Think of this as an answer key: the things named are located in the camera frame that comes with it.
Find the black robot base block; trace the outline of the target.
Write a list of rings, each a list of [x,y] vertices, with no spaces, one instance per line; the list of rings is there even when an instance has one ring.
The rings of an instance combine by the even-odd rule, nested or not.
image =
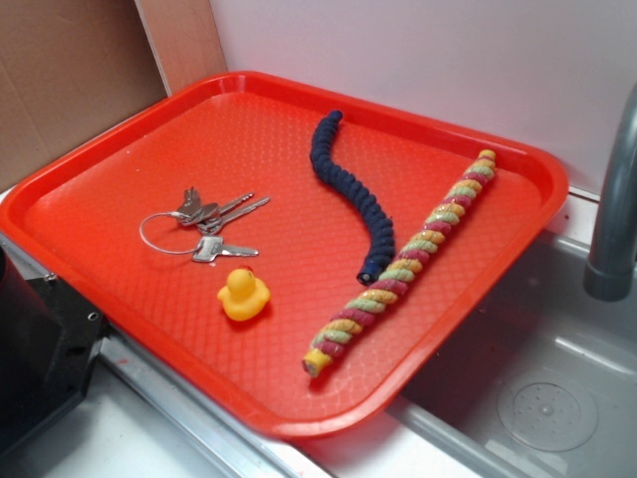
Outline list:
[[[104,314],[61,278],[26,279],[1,252],[1,456],[87,395]]]

